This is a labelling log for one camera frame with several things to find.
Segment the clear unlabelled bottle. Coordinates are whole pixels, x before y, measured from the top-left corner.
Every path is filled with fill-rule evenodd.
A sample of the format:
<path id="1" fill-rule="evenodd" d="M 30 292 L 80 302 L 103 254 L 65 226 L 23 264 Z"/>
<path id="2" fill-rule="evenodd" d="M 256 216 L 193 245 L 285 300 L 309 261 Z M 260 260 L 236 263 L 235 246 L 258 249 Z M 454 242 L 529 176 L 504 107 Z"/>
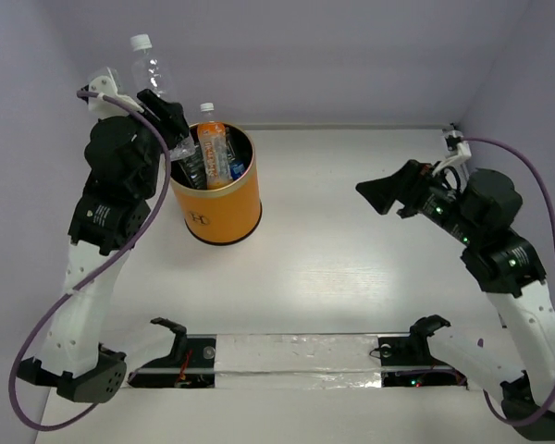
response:
<path id="1" fill-rule="evenodd" d="M 152 90 L 167 102 L 179 102 L 167 63 L 154 51 L 149 35 L 144 33 L 134 35 L 129 41 L 134 57 L 131 73 L 137 92 Z M 188 139 L 169 149 L 170 159 L 179 161 L 192 155 L 194 151 L 195 144 L 190 133 Z"/>

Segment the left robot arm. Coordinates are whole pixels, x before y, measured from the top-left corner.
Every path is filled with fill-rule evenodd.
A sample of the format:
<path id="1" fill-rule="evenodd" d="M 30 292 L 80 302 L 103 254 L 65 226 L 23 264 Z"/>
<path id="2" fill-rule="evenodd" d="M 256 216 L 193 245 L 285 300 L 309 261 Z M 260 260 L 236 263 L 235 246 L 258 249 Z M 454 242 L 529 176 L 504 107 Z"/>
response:
<path id="1" fill-rule="evenodd" d="M 82 91 L 90 105 L 112 105 L 92 127 L 84 158 L 90 174 L 68 229 L 66 300 L 49 315 L 43 346 L 16 375 L 77 403 L 105 403 L 127 372 L 126 355 L 100 342 L 118 274 L 160 207 L 160 162 L 190 134 L 183 107 L 145 89 L 136 102 Z"/>

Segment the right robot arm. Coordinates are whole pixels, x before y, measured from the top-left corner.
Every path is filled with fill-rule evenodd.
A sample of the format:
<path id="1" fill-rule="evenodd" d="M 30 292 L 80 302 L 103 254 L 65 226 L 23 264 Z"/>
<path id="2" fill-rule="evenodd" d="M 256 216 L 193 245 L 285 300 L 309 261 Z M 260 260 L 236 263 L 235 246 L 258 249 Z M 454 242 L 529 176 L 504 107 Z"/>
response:
<path id="1" fill-rule="evenodd" d="M 523 438 L 555 441 L 555 312 L 537 251 L 511 227 L 523 204 L 512 180 L 479 169 L 453 189 L 442 168 L 410 160 L 356 190 L 379 214 L 400 203 L 400 217 L 422 215 L 461 243 L 466 270 L 498 311 L 524 365 L 501 362 L 438 314 L 418 319 L 405 337 L 382 339 L 380 362 L 452 366 L 499 403 Z"/>

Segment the orange label bottle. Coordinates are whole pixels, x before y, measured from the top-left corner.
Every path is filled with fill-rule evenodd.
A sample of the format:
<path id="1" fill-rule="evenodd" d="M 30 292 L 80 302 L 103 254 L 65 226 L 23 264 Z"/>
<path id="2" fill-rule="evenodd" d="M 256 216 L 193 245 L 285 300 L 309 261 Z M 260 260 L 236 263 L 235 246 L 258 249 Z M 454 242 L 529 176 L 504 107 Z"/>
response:
<path id="1" fill-rule="evenodd" d="M 200 104 L 202 121 L 197 127 L 198 140 L 208 190 L 228 186 L 232 182 L 226 143 L 226 127 L 215 117 L 213 103 Z"/>

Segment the blue label bottle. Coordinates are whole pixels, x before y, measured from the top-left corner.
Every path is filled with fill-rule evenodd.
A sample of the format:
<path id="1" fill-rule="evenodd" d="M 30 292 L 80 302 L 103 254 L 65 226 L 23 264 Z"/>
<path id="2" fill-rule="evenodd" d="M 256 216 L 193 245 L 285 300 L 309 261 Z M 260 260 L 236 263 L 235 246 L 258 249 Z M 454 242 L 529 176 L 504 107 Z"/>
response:
<path id="1" fill-rule="evenodd" d="M 229 164 L 233 180 L 238 180 L 246 171 L 245 165 L 240 160 L 233 160 Z"/>

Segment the green yellow label bottle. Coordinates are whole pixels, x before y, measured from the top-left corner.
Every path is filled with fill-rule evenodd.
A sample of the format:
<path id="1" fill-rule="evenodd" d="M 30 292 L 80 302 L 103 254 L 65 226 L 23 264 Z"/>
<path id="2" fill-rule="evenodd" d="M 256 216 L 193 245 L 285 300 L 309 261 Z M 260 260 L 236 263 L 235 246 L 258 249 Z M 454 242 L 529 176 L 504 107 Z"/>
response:
<path id="1" fill-rule="evenodd" d="M 204 159 L 199 144 L 195 145 L 195 151 L 192 155 L 180 159 L 178 163 L 184 176 L 183 184 L 186 187 L 195 190 L 207 189 Z"/>

